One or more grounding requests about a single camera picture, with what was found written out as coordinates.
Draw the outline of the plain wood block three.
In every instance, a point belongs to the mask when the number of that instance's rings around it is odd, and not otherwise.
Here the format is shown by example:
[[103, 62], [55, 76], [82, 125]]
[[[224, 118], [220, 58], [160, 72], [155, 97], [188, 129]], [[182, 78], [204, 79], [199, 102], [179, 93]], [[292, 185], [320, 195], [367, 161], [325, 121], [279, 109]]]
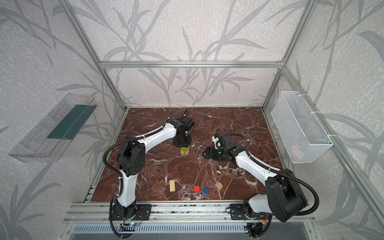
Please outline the plain wood block three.
[[189, 150], [181, 151], [181, 156], [188, 156], [188, 155], [189, 155]]

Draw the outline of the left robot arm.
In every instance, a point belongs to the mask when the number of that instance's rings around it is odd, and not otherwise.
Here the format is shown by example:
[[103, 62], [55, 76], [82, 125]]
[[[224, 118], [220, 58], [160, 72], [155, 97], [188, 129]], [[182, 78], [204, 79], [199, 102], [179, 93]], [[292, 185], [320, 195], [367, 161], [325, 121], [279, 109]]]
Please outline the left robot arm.
[[[146, 153], [167, 140], [173, 140], [177, 148], [188, 148], [192, 143], [189, 130], [194, 125], [193, 119], [187, 115], [169, 118], [153, 131], [129, 137], [110, 146], [104, 152], [102, 161], [106, 168], [119, 176], [119, 193], [113, 200], [113, 206], [124, 212], [133, 210], [136, 205], [137, 178], [145, 166]], [[120, 149], [117, 155], [118, 168], [115, 168], [108, 163], [108, 155], [117, 147]]]

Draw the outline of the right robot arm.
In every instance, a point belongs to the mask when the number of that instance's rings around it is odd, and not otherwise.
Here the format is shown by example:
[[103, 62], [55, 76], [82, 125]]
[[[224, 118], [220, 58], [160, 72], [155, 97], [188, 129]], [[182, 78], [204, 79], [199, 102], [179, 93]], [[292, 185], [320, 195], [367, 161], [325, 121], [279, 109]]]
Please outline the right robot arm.
[[280, 170], [264, 163], [250, 153], [247, 145], [238, 147], [233, 136], [229, 133], [214, 135], [214, 145], [206, 147], [202, 156], [207, 160], [234, 163], [265, 186], [266, 194], [244, 200], [246, 218], [253, 220], [264, 213], [286, 222], [293, 216], [310, 215], [318, 209], [320, 198], [312, 186], [296, 178], [289, 169]]

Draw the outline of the wide striped wood block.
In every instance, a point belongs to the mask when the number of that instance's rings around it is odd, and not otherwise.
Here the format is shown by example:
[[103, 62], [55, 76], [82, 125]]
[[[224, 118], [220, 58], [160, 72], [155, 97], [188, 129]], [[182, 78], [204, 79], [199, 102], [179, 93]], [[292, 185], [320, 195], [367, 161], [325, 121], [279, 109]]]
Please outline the wide striped wood block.
[[169, 181], [169, 189], [170, 189], [171, 193], [176, 191], [176, 181], [175, 180]]

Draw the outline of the small wood cube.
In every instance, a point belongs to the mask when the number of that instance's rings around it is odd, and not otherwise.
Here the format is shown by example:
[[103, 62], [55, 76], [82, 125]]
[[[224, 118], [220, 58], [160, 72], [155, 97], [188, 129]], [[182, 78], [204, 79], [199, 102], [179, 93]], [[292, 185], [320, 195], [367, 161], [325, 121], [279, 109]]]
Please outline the small wood cube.
[[217, 182], [215, 184], [215, 187], [217, 188], [218, 191], [220, 191], [223, 188], [223, 184], [221, 182]]

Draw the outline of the red cube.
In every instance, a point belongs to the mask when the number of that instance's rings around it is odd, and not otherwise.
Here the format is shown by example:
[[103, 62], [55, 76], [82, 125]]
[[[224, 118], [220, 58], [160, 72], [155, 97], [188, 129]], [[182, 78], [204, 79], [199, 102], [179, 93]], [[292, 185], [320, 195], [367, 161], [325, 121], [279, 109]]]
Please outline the red cube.
[[198, 192], [200, 192], [201, 190], [200, 190], [200, 186], [194, 186], [194, 192], [195, 193], [198, 193]]

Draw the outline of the pink object in basket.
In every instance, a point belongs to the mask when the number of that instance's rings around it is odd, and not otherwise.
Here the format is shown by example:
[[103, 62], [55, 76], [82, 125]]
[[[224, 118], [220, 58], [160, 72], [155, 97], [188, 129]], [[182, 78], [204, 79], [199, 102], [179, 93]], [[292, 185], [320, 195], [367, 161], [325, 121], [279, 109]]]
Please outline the pink object in basket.
[[293, 145], [291, 146], [291, 152], [296, 158], [302, 158], [304, 155], [304, 152], [302, 151], [301, 147], [299, 145]]

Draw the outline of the clear plastic bin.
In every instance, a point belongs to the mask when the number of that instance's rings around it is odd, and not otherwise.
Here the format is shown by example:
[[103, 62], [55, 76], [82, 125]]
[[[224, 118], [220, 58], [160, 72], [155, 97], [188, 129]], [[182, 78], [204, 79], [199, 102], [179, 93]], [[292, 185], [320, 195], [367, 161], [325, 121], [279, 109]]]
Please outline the clear plastic bin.
[[95, 98], [67, 94], [9, 152], [23, 163], [57, 162], [97, 107]]

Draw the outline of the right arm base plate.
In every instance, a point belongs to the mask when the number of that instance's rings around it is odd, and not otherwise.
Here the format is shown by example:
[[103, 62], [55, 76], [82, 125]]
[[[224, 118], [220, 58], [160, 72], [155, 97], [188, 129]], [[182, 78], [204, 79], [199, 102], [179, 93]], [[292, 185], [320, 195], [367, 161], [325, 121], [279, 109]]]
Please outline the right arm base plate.
[[269, 218], [269, 215], [264, 212], [254, 212], [250, 206], [245, 204], [230, 204], [231, 220], [256, 220], [264, 221]]

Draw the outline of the aluminium frame crossbar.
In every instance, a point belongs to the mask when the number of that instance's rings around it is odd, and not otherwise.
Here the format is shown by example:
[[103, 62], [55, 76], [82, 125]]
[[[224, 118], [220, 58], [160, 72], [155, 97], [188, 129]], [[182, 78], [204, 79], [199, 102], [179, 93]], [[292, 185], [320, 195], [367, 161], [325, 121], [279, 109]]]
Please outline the aluminium frame crossbar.
[[280, 68], [279, 61], [102, 61], [102, 68]]

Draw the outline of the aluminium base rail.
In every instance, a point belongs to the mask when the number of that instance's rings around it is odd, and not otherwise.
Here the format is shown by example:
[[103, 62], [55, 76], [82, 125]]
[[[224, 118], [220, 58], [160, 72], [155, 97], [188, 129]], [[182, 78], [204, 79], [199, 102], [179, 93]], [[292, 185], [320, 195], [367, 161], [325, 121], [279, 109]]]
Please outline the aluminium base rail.
[[[141, 223], [229, 223], [230, 205], [242, 201], [153, 201], [138, 202], [152, 205], [149, 219]], [[63, 223], [108, 223], [110, 203], [73, 203]]]

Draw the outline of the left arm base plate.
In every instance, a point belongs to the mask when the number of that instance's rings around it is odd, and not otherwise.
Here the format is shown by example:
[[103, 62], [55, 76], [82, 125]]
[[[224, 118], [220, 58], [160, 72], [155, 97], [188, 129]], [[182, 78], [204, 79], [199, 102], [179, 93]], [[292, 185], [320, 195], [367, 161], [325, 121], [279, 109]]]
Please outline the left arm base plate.
[[120, 206], [119, 204], [113, 204], [110, 219], [112, 221], [148, 221], [150, 218], [151, 210], [152, 205], [150, 204], [131, 205], [126, 208]]

